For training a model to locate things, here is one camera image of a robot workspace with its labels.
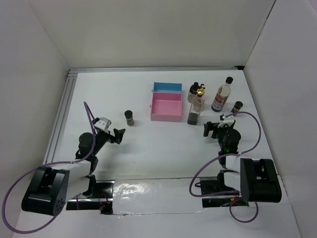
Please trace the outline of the small spice jar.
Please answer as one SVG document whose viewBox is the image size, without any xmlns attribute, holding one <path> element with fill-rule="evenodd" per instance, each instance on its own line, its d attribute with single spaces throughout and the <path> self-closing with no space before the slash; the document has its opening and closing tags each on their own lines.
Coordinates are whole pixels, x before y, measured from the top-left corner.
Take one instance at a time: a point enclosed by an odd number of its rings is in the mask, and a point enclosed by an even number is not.
<svg viewBox="0 0 317 238">
<path fill-rule="evenodd" d="M 239 112 L 242 107 L 243 107 L 243 103 L 242 103 L 241 101 L 237 101 L 237 102 L 234 104 L 234 106 L 233 106 L 231 112 L 232 112 L 232 113 Z"/>
<path fill-rule="evenodd" d="M 124 112 L 124 116 L 127 122 L 128 126 L 133 126 L 134 125 L 134 120 L 133 120 L 133 113 L 131 110 L 126 110 Z"/>
</svg>

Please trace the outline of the gold spout oil bottle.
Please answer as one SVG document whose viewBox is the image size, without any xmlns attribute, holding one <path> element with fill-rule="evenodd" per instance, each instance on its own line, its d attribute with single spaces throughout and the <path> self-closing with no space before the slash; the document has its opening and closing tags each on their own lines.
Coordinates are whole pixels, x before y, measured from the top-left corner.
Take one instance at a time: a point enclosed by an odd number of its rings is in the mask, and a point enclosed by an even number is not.
<svg viewBox="0 0 317 238">
<path fill-rule="evenodd" d="M 198 123 L 198 119 L 200 116 L 200 112 L 198 109 L 198 104 L 196 102 L 196 99 L 198 96 L 202 96 L 205 95 L 205 87 L 203 85 L 201 85 L 198 90 L 197 90 L 197 94 L 196 96 L 193 98 L 192 102 L 191 102 L 191 106 L 190 106 L 190 110 L 189 110 L 189 115 L 188 115 L 188 119 L 187 119 L 187 123 L 190 125 L 196 125 Z"/>
</svg>

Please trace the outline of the tall vinegar bottle red label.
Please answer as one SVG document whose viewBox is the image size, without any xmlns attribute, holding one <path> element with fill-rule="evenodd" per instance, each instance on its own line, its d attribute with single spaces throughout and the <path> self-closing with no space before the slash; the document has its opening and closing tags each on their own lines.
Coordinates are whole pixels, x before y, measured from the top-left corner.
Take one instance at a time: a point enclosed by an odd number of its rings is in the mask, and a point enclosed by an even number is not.
<svg viewBox="0 0 317 238">
<path fill-rule="evenodd" d="M 216 96 L 215 96 L 213 103 L 211 105 L 211 109 L 213 111 L 220 112 L 223 109 L 223 107 L 224 107 L 224 105 L 225 105 L 225 103 L 226 103 L 226 101 L 231 93 L 232 82 L 233 82 L 233 78 L 227 77 L 225 83 L 218 88 Z"/>
</svg>

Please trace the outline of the round black cap spice jar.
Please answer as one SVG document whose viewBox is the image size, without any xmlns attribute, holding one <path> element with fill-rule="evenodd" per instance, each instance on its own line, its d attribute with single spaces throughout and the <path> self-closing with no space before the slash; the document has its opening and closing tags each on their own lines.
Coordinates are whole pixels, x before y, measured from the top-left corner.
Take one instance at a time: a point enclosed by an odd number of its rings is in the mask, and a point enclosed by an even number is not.
<svg viewBox="0 0 317 238">
<path fill-rule="evenodd" d="M 189 103 L 191 103 L 193 98 L 196 96 L 198 88 L 199 88 L 199 83 L 198 82 L 194 82 L 194 84 L 192 84 L 190 86 L 190 89 L 189 89 L 189 92 L 188 92 L 188 96 L 187 96 L 187 101 Z"/>
</svg>

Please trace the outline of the pink cap seasoning jar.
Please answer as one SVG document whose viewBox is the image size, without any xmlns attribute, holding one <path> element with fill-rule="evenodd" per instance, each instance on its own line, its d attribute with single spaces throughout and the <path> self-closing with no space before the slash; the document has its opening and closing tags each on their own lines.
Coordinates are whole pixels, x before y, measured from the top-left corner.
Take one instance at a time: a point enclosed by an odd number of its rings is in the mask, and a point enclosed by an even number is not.
<svg viewBox="0 0 317 238">
<path fill-rule="evenodd" d="M 202 96 L 198 96 L 197 99 L 196 99 L 196 102 L 198 104 L 198 109 L 199 109 L 199 112 L 201 113 L 204 109 L 204 104 L 205 104 L 205 95 L 202 95 Z"/>
</svg>

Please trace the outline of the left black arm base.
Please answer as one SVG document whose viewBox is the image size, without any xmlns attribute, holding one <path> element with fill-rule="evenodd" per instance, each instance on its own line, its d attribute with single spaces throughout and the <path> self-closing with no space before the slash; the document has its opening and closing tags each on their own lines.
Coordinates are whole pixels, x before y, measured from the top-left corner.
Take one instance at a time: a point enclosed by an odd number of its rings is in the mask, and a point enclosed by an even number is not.
<svg viewBox="0 0 317 238">
<path fill-rule="evenodd" d="M 66 204 L 67 211 L 96 210 L 103 215 L 113 214 L 113 180 L 98 180 L 90 194 L 80 193 Z"/>
</svg>

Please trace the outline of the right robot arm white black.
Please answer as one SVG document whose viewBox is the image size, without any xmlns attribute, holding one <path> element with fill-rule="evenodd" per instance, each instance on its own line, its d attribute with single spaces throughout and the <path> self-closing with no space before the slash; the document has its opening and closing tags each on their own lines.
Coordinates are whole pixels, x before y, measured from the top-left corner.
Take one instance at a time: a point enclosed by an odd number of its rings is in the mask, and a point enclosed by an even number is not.
<svg viewBox="0 0 317 238">
<path fill-rule="evenodd" d="M 220 146 L 218 162 L 223 170 L 218 174 L 216 189 L 228 194 L 232 189 L 240 192 L 245 202 L 278 203 L 282 191 L 271 159 L 252 159 L 238 154 L 241 134 L 234 125 L 204 124 L 204 137 L 216 139 Z"/>
</svg>

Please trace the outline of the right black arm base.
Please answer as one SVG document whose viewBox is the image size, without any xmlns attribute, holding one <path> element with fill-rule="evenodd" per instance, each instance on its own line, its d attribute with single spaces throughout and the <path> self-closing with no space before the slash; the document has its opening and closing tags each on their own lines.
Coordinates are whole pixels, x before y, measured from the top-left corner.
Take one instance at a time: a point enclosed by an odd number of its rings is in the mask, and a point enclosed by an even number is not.
<svg viewBox="0 0 317 238">
<path fill-rule="evenodd" d="M 221 185 L 216 177 L 199 178 L 194 182 L 194 187 L 201 192 L 203 208 L 229 207 L 231 202 L 240 198 L 237 192 L 224 193 L 225 191 L 234 191 L 233 188 Z M 205 196 L 210 193 L 218 193 L 218 195 Z"/>
</svg>

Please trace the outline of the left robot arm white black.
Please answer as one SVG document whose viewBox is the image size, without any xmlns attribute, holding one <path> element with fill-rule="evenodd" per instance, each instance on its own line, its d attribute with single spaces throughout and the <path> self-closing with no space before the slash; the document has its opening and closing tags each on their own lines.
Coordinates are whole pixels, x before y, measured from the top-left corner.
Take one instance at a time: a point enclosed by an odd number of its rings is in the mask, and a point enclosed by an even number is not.
<svg viewBox="0 0 317 238">
<path fill-rule="evenodd" d="M 114 129 L 111 135 L 109 131 L 99 130 L 96 141 L 90 132 L 81 134 L 74 163 L 41 166 L 35 170 L 22 199 L 22 210 L 56 217 L 75 196 L 94 197 L 98 192 L 93 174 L 98 164 L 97 153 L 107 142 L 120 144 L 125 131 Z"/>
</svg>

